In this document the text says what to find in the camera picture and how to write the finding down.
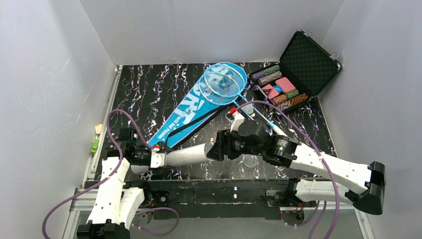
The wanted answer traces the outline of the clear plastic tube lid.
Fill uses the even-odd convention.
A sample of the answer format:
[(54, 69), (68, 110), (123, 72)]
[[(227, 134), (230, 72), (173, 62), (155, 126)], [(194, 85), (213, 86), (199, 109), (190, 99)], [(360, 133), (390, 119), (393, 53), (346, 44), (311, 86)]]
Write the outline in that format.
[(243, 155), (242, 163), (247, 168), (254, 168), (255, 166), (257, 166), (258, 162), (259, 162), (259, 159), (255, 155), (249, 155), (249, 154)]

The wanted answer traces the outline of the silver shuttlecock tube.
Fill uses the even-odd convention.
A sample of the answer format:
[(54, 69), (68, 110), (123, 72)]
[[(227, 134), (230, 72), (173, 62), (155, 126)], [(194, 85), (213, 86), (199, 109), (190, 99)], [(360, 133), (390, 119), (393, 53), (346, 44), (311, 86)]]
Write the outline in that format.
[[(204, 162), (211, 162), (212, 159), (208, 159), (206, 157), (205, 152), (205, 144), (199, 144), (191, 147), (187, 147), (184, 149), (179, 150), (171, 150), (167, 148), (163, 143), (159, 145), (164, 147), (166, 152), (166, 165), (161, 168), (165, 167), (179, 167), (185, 166), (189, 164), (196, 164), (196, 163), (204, 163)], [(151, 168), (150, 166), (135, 166), (131, 165), (131, 171), (135, 174), (142, 174), (147, 171), (155, 170), (157, 168)]]

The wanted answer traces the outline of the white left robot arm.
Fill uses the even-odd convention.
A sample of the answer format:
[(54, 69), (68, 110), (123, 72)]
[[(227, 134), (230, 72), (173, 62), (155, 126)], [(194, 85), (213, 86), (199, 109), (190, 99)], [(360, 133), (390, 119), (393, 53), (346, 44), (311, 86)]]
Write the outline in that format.
[(119, 131), (116, 142), (123, 152), (123, 161), (119, 160), (119, 151), (111, 145), (103, 150), (102, 179), (109, 179), (99, 185), (96, 200), (86, 224), (79, 225), (76, 237), (79, 239), (128, 239), (129, 228), (135, 213), (141, 206), (150, 206), (153, 202), (150, 187), (146, 180), (138, 179), (125, 182), (130, 169), (130, 162), (136, 158), (135, 146), (137, 134), (132, 128)]

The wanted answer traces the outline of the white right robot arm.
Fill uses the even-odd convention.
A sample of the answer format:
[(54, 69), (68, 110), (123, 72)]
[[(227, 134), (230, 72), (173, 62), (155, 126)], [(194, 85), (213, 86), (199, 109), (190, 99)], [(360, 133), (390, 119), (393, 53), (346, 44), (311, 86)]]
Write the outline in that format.
[(215, 142), (206, 147), (206, 157), (216, 161), (235, 159), (242, 154), (261, 156), (275, 166), (303, 170), (326, 181), (297, 180), (284, 198), (299, 202), (339, 201), (372, 214), (383, 213), (386, 167), (374, 161), (369, 165), (333, 157), (285, 135), (270, 135), (253, 121), (236, 129), (220, 130)]

